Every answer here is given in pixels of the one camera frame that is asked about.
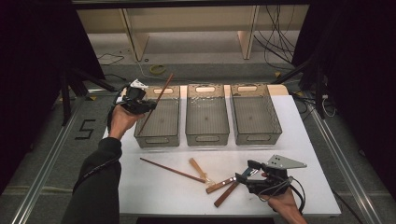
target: black curtain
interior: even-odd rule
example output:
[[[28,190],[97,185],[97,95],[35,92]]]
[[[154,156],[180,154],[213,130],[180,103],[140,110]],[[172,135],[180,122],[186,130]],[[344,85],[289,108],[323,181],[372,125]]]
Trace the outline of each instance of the black curtain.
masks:
[[[346,5],[350,8],[343,8],[348,13],[340,18],[343,27],[336,31],[339,38],[321,55],[319,65],[328,78],[326,92],[396,199],[396,100],[392,90],[396,74],[396,4],[363,0]],[[314,52],[335,10],[330,2],[309,8],[296,45],[294,65],[305,62]]]
[[[59,96],[59,75],[74,67],[105,77],[73,8],[0,1],[0,50],[3,192]]]

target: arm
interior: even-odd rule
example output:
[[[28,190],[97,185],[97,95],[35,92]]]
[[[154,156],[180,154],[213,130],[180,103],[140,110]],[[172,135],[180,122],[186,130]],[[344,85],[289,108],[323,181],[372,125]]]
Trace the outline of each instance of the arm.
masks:
[[[121,138],[144,115],[134,115],[120,105],[114,108],[111,131],[99,142],[98,149],[83,162],[74,194],[66,208],[62,223],[119,223],[119,182]],[[92,169],[106,166],[100,171]]]
[[[291,188],[288,188],[284,194],[277,196],[261,196],[268,201],[268,205],[276,210],[289,224],[306,224],[305,219],[300,214],[297,204],[294,200]]]

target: wooden stick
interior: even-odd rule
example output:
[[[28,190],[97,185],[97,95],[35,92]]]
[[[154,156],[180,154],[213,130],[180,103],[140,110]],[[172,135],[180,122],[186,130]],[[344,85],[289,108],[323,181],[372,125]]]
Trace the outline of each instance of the wooden stick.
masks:
[[[143,159],[143,158],[140,158],[140,160],[146,161],[146,162],[151,163],[151,164],[156,165],[156,166],[159,166],[159,167],[161,167],[161,168],[163,168],[163,169],[165,169],[165,170],[174,172],[174,173],[176,173],[176,174],[178,174],[178,175],[184,175],[184,176],[186,176],[186,177],[188,177],[188,178],[190,178],[190,179],[196,180],[196,181],[201,182],[201,183],[205,183],[205,181],[204,181],[203,179],[201,179],[201,178],[198,178],[198,177],[195,177],[195,176],[192,176],[192,175],[187,175],[187,174],[185,174],[185,173],[182,173],[182,172],[180,172],[180,171],[174,170],[174,169],[169,168],[169,167],[167,167],[167,166],[160,165],[160,164],[158,164],[158,163],[156,163],[156,162],[154,162],[154,161],[148,161],[148,160]]]
[[[221,194],[221,196],[215,201],[215,206],[219,207],[224,200],[230,196],[231,192],[233,192],[233,190],[239,185],[238,182],[233,182],[233,184],[226,190],[224,191],[223,194]]]
[[[172,78],[173,78],[173,73],[172,73],[171,76],[168,78],[168,80],[166,80],[166,83],[165,83],[165,85],[163,86],[163,89],[161,90],[161,93],[160,93],[160,95],[159,95],[158,98],[157,98],[157,101],[156,101],[157,104],[158,104],[158,102],[160,101],[161,97],[163,96],[163,92],[164,92],[164,91],[166,90],[166,88],[168,87],[169,82],[171,81]],[[148,117],[145,119],[145,122],[143,123],[143,125],[142,125],[142,127],[140,128],[140,131],[139,131],[139,133],[138,133],[137,135],[140,135],[140,134],[142,133],[143,129],[144,129],[145,126],[146,126],[146,123],[147,123],[148,120],[149,120],[149,117],[151,116],[152,111],[153,111],[153,110],[150,110],[150,111],[149,111]]]
[[[205,172],[201,169],[201,167],[198,165],[198,163],[196,162],[196,160],[195,160],[194,158],[190,158],[190,159],[189,159],[189,162],[190,162],[190,164],[192,165],[192,167],[194,167],[194,169],[198,172],[198,174],[199,174],[199,176],[201,177],[201,179],[204,179],[204,180],[205,180],[205,183],[206,183],[208,186],[213,186],[213,185],[216,184],[215,181],[213,181],[213,180],[211,180],[211,179],[209,179],[209,178],[207,177],[207,173],[205,173]]]
[[[213,191],[215,191],[217,189],[221,189],[222,187],[224,187],[224,186],[226,186],[226,185],[228,185],[230,183],[233,183],[234,181],[235,181],[235,177],[234,176],[230,177],[228,179],[225,179],[225,180],[223,180],[223,181],[221,181],[221,182],[219,182],[219,183],[207,188],[206,189],[206,193],[209,194],[209,193],[211,193],[211,192],[213,192]]]

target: white tabletop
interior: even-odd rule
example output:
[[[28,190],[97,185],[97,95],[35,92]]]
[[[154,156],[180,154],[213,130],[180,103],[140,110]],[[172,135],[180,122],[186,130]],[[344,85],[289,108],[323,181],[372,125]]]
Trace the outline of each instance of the white tabletop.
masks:
[[[208,177],[220,182],[234,173],[242,174],[247,161],[268,161],[274,154],[307,164],[306,168],[289,169],[288,175],[304,187],[305,216],[332,217],[341,214],[329,184],[320,167],[300,115],[291,96],[272,96],[283,133],[274,146],[237,146],[233,137],[230,99],[226,98],[230,136],[225,147],[189,147],[185,136],[186,95],[182,87],[180,105],[180,146],[140,148],[134,139],[134,128],[122,139],[122,173],[119,186],[120,212],[136,216],[211,216],[211,217],[274,217],[266,203],[239,185],[217,208],[214,201],[229,187],[206,194],[206,185],[182,175],[174,174],[140,158],[199,177],[189,164],[195,158]],[[260,179],[260,173],[252,178]],[[300,192],[296,182],[292,185]]]

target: wooden chopstick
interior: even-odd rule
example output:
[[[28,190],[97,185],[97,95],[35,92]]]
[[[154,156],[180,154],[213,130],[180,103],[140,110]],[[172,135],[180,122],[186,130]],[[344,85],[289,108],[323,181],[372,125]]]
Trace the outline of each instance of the wooden chopstick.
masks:
[[[151,164],[156,165],[156,166],[159,166],[159,167],[161,167],[161,168],[163,168],[163,169],[165,169],[165,170],[171,171],[171,172],[176,173],[176,174],[178,174],[178,175],[183,175],[183,176],[186,176],[186,177],[188,177],[188,178],[190,178],[190,179],[199,181],[199,182],[201,182],[201,183],[205,183],[205,181],[204,181],[203,179],[201,179],[201,178],[198,178],[198,177],[195,177],[195,176],[192,176],[192,175],[188,175],[188,174],[182,173],[182,172],[180,172],[180,171],[174,170],[174,169],[169,168],[169,167],[167,167],[167,166],[160,165],[160,164],[158,164],[158,163],[156,163],[156,162],[154,162],[154,161],[148,161],[148,160],[143,159],[143,158],[140,158],[140,160],[146,161],[146,162],[151,163]]]
[[[171,81],[171,79],[173,78],[173,73],[171,74],[171,76],[168,78],[168,80],[166,80],[166,83],[165,83],[165,85],[163,86],[163,89],[161,90],[161,93],[160,93],[160,95],[158,96],[158,98],[157,98],[157,101],[156,101],[156,103],[158,104],[158,102],[160,101],[160,99],[161,99],[161,97],[163,96],[163,92],[166,90],[166,88],[168,87],[168,85],[169,85],[169,82]],[[143,122],[143,125],[142,125],[142,127],[140,128],[140,131],[139,131],[139,133],[137,134],[137,135],[140,135],[141,133],[142,133],[142,131],[143,131],[143,129],[145,128],[145,126],[146,126],[146,123],[148,122],[148,120],[149,120],[149,117],[151,116],[151,114],[152,114],[152,111],[153,110],[150,110],[149,111],[149,113],[148,113],[148,117],[145,119],[145,122]]]
[[[232,177],[230,177],[228,179],[225,179],[223,181],[220,181],[219,183],[207,188],[206,189],[206,193],[209,194],[209,193],[211,193],[211,192],[213,192],[213,191],[215,191],[217,189],[221,189],[222,187],[224,187],[224,186],[226,186],[226,185],[228,185],[230,183],[233,183],[234,181],[235,181],[235,177],[234,176],[232,176]]]
[[[224,200],[225,200],[228,196],[230,196],[231,192],[233,192],[233,190],[234,190],[238,185],[239,185],[238,182],[236,182],[236,181],[233,182],[233,184],[232,184],[226,191],[224,191],[224,193],[221,194],[221,196],[214,202],[214,205],[215,205],[216,207],[219,207],[219,206],[224,202]]]

